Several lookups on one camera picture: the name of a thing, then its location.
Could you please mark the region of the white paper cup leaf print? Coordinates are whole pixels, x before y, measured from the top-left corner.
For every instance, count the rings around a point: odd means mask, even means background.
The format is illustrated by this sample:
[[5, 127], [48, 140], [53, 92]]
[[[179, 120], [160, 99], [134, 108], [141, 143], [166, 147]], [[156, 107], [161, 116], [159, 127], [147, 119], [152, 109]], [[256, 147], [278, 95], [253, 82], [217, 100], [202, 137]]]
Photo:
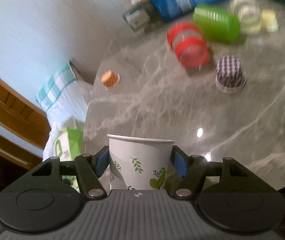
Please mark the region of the white paper cup leaf print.
[[112, 190], [164, 188], [173, 140], [107, 135]]

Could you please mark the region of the green plastic cup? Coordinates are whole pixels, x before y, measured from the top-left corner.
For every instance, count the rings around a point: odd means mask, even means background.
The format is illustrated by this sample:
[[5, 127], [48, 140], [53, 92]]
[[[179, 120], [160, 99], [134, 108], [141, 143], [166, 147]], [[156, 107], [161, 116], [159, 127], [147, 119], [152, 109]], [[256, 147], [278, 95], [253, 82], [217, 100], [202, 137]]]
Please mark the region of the green plastic cup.
[[193, 23], [203, 32], [207, 40], [232, 43], [241, 33], [235, 14], [212, 5], [198, 5], [193, 12]]

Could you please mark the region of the green white paper bag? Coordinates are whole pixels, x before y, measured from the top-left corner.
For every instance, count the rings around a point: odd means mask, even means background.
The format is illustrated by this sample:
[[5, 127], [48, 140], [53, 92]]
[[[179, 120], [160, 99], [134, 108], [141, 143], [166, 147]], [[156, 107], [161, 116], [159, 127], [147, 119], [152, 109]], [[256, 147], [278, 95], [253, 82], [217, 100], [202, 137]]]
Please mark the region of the green white paper bag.
[[65, 128], [59, 133], [54, 144], [54, 156], [61, 161], [71, 161], [81, 155], [83, 131]]

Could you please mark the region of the teal plaid cloth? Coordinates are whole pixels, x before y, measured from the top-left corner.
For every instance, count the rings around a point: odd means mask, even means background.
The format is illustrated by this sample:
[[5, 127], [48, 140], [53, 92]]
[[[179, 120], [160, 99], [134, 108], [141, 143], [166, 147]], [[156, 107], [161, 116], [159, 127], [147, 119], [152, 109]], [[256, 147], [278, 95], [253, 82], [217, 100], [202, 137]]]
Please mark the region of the teal plaid cloth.
[[93, 85], [87, 83], [68, 61], [38, 91], [36, 101], [43, 108], [50, 125], [43, 160], [55, 155], [57, 137], [68, 129], [83, 135]]

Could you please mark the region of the orange dotted cupcake liner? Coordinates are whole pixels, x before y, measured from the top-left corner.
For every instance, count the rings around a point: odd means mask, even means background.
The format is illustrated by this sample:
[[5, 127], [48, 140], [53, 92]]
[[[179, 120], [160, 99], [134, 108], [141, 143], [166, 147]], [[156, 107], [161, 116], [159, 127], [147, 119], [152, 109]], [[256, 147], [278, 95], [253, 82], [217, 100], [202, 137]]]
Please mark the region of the orange dotted cupcake liner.
[[111, 70], [105, 72], [101, 77], [101, 83], [104, 85], [106, 90], [111, 90], [120, 81], [119, 74], [115, 74]]

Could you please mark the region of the wooden furniture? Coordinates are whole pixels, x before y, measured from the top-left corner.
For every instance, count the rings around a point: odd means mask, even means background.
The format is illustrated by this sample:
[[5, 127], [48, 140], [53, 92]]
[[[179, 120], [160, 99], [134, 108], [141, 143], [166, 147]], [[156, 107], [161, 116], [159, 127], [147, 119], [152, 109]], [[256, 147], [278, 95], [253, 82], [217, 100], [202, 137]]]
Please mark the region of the wooden furniture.
[[30, 170], [41, 162], [49, 132], [44, 111], [0, 78], [0, 156]]

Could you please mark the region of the purple dotted cupcake liner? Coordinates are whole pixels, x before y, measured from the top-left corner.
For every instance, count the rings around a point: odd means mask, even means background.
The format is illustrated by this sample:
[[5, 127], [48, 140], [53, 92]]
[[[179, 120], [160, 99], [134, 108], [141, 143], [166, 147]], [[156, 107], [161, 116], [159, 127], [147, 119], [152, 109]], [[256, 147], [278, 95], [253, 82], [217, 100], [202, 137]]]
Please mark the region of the purple dotted cupcake liner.
[[235, 93], [245, 86], [246, 81], [239, 58], [227, 55], [217, 61], [215, 85], [221, 92]]

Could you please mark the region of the red banded glass jar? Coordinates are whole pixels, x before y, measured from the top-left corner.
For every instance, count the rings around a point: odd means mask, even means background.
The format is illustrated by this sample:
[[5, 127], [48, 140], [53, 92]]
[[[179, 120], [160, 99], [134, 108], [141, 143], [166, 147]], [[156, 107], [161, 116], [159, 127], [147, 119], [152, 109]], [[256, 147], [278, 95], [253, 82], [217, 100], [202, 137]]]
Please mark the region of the red banded glass jar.
[[197, 68], [207, 64], [210, 52], [202, 31], [191, 22], [178, 22], [167, 32], [167, 41], [180, 64]]

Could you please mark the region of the small green white box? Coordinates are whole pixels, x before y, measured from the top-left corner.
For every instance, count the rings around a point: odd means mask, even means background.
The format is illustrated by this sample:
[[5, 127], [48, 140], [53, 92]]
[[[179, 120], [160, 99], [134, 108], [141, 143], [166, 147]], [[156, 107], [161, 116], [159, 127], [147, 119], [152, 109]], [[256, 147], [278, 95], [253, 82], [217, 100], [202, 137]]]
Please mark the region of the small green white box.
[[138, 31], [151, 23], [152, 9], [148, 7], [137, 7], [123, 14], [123, 19], [133, 30]]

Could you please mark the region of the pale yellow cupcake liner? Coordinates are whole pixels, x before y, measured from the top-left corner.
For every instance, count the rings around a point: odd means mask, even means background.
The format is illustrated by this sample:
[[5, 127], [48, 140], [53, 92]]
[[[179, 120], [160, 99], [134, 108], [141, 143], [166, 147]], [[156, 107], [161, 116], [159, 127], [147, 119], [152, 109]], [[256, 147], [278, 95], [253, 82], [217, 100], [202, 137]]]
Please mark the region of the pale yellow cupcake liner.
[[273, 33], [279, 30], [276, 14], [273, 10], [263, 9], [261, 11], [262, 25], [267, 32]]

